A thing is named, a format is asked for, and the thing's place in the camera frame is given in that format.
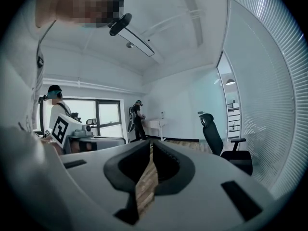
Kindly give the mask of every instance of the wooden floor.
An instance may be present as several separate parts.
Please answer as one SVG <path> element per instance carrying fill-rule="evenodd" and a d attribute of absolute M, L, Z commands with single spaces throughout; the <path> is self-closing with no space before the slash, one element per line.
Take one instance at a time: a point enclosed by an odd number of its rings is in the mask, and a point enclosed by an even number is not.
<path fill-rule="evenodd" d="M 187 146 L 193 150 L 202 151 L 205 153 L 212 153 L 211 149 L 206 143 L 186 142 L 186 141 L 167 141 L 174 144 Z M 147 211 L 151 203 L 154 201 L 154 189 L 158 185 L 157 171 L 153 162 L 153 150 L 151 148 L 150 162 L 139 182 L 136 185 L 136 200 L 138 206 L 138 213 L 140 218 Z"/>

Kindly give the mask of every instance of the table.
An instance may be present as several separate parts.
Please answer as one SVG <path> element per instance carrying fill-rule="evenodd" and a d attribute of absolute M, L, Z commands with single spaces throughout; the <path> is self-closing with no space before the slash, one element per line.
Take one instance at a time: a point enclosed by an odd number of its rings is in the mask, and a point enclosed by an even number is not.
<path fill-rule="evenodd" d="M 152 120 L 142 120 L 142 125 L 144 128 L 158 129 L 160 140 L 164 141 L 163 138 L 163 126 L 168 123 L 166 119 L 152 119 Z"/>

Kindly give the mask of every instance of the ceiling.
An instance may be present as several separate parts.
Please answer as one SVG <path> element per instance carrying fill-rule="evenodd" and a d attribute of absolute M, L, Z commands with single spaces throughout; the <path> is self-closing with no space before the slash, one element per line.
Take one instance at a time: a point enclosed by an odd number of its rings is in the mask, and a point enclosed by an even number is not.
<path fill-rule="evenodd" d="M 125 0 L 125 12 L 133 15 L 128 29 L 153 49 L 152 57 L 137 47 L 127 48 L 128 41 L 120 35 L 110 36 L 108 28 L 87 29 L 61 22 L 54 24 L 43 45 L 101 56 L 140 75 L 182 52 L 193 55 L 204 48 L 208 53 L 205 62 L 213 52 L 221 52 L 227 0 Z"/>

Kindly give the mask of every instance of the office chair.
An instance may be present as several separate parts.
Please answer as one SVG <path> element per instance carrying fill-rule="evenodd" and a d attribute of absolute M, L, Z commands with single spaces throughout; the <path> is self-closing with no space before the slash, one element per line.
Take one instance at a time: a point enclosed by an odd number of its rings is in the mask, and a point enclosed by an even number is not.
<path fill-rule="evenodd" d="M 223 142 L 217 131 L 214 117 L 211 114 L 203 114 L 200 117 L 203 125 L 203 135 L 211 148 L 214 155 L 220 155 L 223 149 Z M 223 152 L 220 157 L 225 158 L 233 165 L 237 166 L 248 175 L 252 175 L 252 160 L 249 151 L 237 151 L 237 146 L 240 142 L 245 142 L 245 138 L 237 138 L 231 140 L 234 143 L 232 151 Z"/>

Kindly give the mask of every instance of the person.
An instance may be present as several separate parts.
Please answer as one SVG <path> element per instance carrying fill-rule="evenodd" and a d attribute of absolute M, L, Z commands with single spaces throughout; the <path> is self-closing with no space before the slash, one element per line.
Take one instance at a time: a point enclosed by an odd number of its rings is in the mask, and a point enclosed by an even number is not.
<path fill-rule="evenodd" d="M 145 119 L 145 115 L 140 114 L 140 106 L 142 106 L 142 102 L 140 100 L 137 100 L 133 105 L 133 110 L 136 114 L 136 117 L 134 118 L 134 128 L 137 141 L 140 140 L 140 135 L 142 140 L 146 140 L 145 132 L 141 123 L 141 120 Z"/>
<path fill-rule="evenodd" d="M 27 0 L 23 4 L 0 44 L 2 127 L 18 127 L 34 136 L 44 73 L 40 30 L 55 21 L 93 28 L 107 26 L 119 18 L 122 1 Z"/>
<path fill-rule="evenodd" d="M 70 108 L 62 98 L 62 90 L 58 85 L 52 85 L 48 88 L 47 102 L 53 105 L 49 121 L 49 128 L 51 129 L 53 129 L 60 114 L 67 115 L 69 117 L 72 115 Z"/>

